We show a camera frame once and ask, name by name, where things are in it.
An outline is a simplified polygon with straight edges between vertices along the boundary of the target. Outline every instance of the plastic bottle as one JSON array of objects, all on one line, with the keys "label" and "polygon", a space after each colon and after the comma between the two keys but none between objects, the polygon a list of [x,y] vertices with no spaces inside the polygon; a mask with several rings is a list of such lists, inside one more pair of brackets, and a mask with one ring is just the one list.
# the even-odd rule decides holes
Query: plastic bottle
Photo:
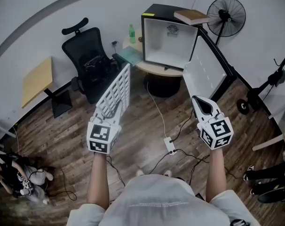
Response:
[{"label": "plastic bottle", "polygon": [[130,36],[130,43],[135,43],[135,30],[132,24],[130,24],[129,27],[129,36]]}]

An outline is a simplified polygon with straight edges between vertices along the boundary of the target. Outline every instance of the table leg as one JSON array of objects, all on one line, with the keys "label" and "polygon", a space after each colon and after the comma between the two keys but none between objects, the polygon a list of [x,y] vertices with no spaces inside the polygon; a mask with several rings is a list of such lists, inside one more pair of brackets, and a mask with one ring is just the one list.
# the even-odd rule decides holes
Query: table leg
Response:
[{"label": "table leg", "polygon": [[144,77],[144,87],[149,89],[153,96],[170,97],[176,94],[180,88],[182,77],[167,77],[148,73]]},{"label": "table leg", "polygon": [[58,96],[55,96],[49,89],[45,89],[44,92],[52,98],[54,118],[72,108],[71,97],[68,90]]},{"label": "table leg", "polygon": [[6,133],[7,135],[9,135],[10,137],[14,137],[16,138],[16,135],[7,131],[6,129],[3,129],[1,126],[0,126],[0,130],[3,131],[4,133]]},{"label": "table leg", "polygon": [[269,146],[269,145],[275,144],[276,142],[279,142],[279,141],[281,141],[281,140],[283,140],[283,139],[284,139],[284,135],[281,134],[281,135],[279,135],[278,137],[275,137],[275,138],[273,138],[273,139],[271,139],[271,140],[269,140],[269,141],[266,141],[266,142],[264,142],[264,143],[262,143],[262,144],[259,144],[259,145],[254,146],[254,147],[252,148],[252,150],[253,150],[253,151],[260,150],[260,149],[265,148],[265,147],[267,147],[267,146]]}]

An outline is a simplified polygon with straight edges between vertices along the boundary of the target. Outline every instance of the black leg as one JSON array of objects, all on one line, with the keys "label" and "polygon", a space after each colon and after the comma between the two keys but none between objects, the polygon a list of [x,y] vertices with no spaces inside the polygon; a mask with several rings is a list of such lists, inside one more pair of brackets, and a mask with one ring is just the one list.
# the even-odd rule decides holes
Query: black leg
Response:
[{"label": "black leg", "polygon": [[246,171],[245,174],[248,180],[258,180],[265,178],[282,178],[285,173],[285,162],[280,163],[274,167],[257,170],[257,171]]},{"label": "black leg", "polygon": [[58,96],[55,96],[49,89],[45,89],[44,92],[52,98],[54,118],[72,108],[71,97],[68,90]]},{"label": "black leg", "polygon": [[275,179],[268,183],[257,184],[252,188],[252,192],[255,195],[264,194],[266,192],[273,190],[277,185],[279,185],[279,187],[285,186],[285,177]]}]

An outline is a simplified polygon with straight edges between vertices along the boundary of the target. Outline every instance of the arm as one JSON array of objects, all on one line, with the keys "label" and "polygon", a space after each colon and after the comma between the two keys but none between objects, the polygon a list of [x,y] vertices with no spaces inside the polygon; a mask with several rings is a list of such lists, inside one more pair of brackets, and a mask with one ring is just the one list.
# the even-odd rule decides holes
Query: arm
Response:
[{"label": "arm", "polygon": [[95,153],[87,191],[87,203],[96,204],[105,210],[109,207],[109,188],[105,154]]},{"label": "arm", "polygon": [[22,169],[22,167],[19,164],[12,161],[12,167],[16,168],[19,171],[19,173],[21,174],[21,176],[23,176],[26,180],[29,180],[28,177],[26,176],[24,170]]},{"label": "arm", "polygon": [[226,175],[223,151],[212,150],[209,157],[209,172],[206,183],[206,201],[210,202],[216,195],[226,191]]},{"label": "arm", "polygon": [[9,194],[13,194],[12,189],[11,189],[7,184],[5,184],[5,182],[2,180],[1,175],[0,175],[0,183],[1,183],[1,185],[3,185],[3,187],[5,188],[5,190],[6,190]]}]

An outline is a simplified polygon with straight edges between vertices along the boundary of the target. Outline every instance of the white mesh panel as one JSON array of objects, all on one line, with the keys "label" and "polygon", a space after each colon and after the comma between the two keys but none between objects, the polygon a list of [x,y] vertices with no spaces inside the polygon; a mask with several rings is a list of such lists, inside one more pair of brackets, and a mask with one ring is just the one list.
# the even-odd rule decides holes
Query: white mesh panel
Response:
[{"label": "white mesh panel", "polygon": [[113,115],[114,109],[120,101],[122,103],[122,113],[120,116],[122,116],[129,106],[129,98],[130,64],[127,64],[105,91],[98,103],[96,103],[96,107],[102,111],[103,116],[110,117]]}]

